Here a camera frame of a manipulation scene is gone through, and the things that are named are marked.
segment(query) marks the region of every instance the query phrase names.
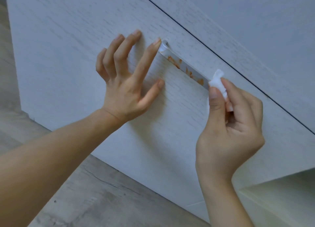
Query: hand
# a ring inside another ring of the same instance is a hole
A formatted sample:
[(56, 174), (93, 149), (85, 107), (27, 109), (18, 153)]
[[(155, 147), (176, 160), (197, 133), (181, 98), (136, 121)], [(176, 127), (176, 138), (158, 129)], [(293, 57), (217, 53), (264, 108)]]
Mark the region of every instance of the hand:
[(196, 145), (196, 171), (200, 184), (230, 182), (237, 168), (265, 143), (262, 135), (262, 102), (248, 92), (221, 79), (234, 113), (226, 121), (221, 92), (209, 89), (210, 113)]
[(102, 109), (110, 113), (120, 126), (145, 113), (164, 86), (164, 81), (159, 79), (144, 97), (140, 94), (144, 78), (161, 44), (160, 38), (145, 50), (135, 72), (130, 74), (128, 71), (128, 54), (140, 37), (140, 30), (135, 30), (127, 38), (119, 34), (109, 48), (104, 48), (97, 56), (96, 71), (106, 82)]

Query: gray floor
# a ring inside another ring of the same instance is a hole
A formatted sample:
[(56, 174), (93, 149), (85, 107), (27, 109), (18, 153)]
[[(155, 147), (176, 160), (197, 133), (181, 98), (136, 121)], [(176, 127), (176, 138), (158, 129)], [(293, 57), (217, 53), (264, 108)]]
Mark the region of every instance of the gray floor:
[[(21, 111), (8, 11), (3, 1), (0, 0), (0, 155), (50, 132)], [(90, 155), (29, 226), (209, 225)]]

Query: finger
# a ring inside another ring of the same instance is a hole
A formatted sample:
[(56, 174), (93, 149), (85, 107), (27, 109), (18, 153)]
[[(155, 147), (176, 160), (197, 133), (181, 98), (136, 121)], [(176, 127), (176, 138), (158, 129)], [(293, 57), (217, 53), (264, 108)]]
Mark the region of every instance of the finger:
[(263, 105), (262, 101), (255, 97), (254, 95), (248, 93), (245, 90), (239, 89), (244, 98), (247, 100), (247, 102), (250, 104), (251, 110), (254, 114), (254, 118), (256, 121), (256, 124), (258, 128), (262, 129), (262, 117), (263, 117)]
[(155, 99), (160, 94), (161, 90), (164, 87), (165, 82), (161, 79), (156, 81), (156, 83), (149, 89), (146, 95), (139, 101), (139, 107), (141, 110), (147, 110)]
[(155, 42), (153, 42), (151, 45), (148, 46), (142, 58), (140, 59), (139, 64), (137, 65), (136, 70), (133, 74), (133, 77), (135, 78), (136, 83), (139, 86), (142, 86), (143, 80), (146, 77), (146, 74), (148, 73), (148, 70), (152, 64), (152, 61), (158, 52), (160, 44), (161, 44), (161, 39), (157, 38)]
[(225, 100), (216, 87), (210, 87), (209, 89), (209, 105), (210, 111), (206, 129), (225, 129)]
[(247, 125), (256, 125), (250, 105), (239, 89), (227, 79), (222, 78), (221, 80), (224, 87), (226, 88), (230, 102), (233, 105), (235, 120)]
[(114, 53), (116, 52), (120, 44), (124, 41), (124, 39), (125, 38), (122, 34), (119, 34), (115, 39), (113, 39), (104, 56), (103, 65), (110, 78), (116, 77)]
[(106, 51), (107, 51), (107, 49), (104, 48), (97, 55), (97, 58), (96, 58), (96, 71), (103, 78), (103, 80), (105, 82), (108, 82), (109, 81), (109, 75), (107, 74), (107, 72), (106, 72), (106, 70), (104, 68), (104, 65), (103, 65), (103, 59), (104, 59)]
[(128, 71), (128, 54), (134, 44), (139, 41), (141, 37), (141, 31), (135, 30), (132, 34), (130, 34), (119, 46), (119, 48), (114, 53), (114, 61), (116, 66), (116, 72), (118, 76), (126, 76), (129, 73)]

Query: white cotton pad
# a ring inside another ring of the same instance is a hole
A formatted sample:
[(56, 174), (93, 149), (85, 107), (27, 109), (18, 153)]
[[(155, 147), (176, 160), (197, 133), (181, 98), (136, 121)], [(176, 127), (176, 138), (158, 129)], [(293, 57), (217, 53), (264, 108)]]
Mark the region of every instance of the white cotton pad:
[[(224, 87), (224, 85), (222, 84), (221, 78), (224, 76), (224, 72), (222, 70), (217, 70), (215, 72), (215, 74), (213, 75), (213, 78), (211, 81), (209, 81), (209, 85), (211, 87), (216, 87), (218, 90), (221, 91), (221, 94), (223, 95), (223, 98), (225, 99), (225, 102), (229, 102), (228, 97), (227, 97), (227, 92), (226, 89)], [(210, 105), (209, 105), (209, 97), (207, 98), (207, 112), (206, 112), (206, 117), (208, 118), (209, 116), (209, 111), (210, 111)]]

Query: white wood grain surface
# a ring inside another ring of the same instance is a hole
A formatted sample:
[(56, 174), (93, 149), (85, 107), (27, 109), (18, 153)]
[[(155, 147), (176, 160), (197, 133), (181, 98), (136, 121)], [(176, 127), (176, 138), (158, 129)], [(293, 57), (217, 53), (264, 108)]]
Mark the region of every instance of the white wood grain surface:
[[(148, 0), (8, 0), (22, 110), (50, 130), (102, 105), (105, 84), (95, 58), (120, 32), (143, 38), (129, 55), (131, 70), (157, 36), (207, 77), (226, 77), (264, 102), (266, 145), (238, 171), (237, 188), (310, 169), (315, 136)], [(158, 55), (146, 78), (166, 81), (143, 116), (93, 152), (97, 158), (186, 208), (203, 201), (195, 143), (206, 122), (207, 91)]]
[(313, 0), (151, 0), (315, 132)]

